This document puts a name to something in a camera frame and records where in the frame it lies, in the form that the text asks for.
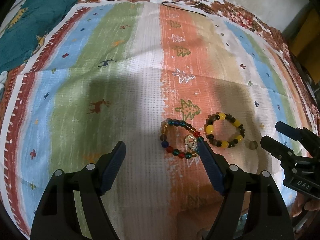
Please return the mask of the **person's right hand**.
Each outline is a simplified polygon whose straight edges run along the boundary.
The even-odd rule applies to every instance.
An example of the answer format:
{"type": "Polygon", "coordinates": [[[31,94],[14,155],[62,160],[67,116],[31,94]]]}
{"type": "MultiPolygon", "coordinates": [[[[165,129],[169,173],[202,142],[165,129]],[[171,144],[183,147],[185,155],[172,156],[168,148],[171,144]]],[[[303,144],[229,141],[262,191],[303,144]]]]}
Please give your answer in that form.
{"type": "Polygon", "coordinates": [[[319,200],[307,200],[307,198],[303,194],[297,193],[291,209],[291,217],[296,217],[302,212],[303,209],[308,211],[316,211],[319,210],[319,207],[319,200]]]}

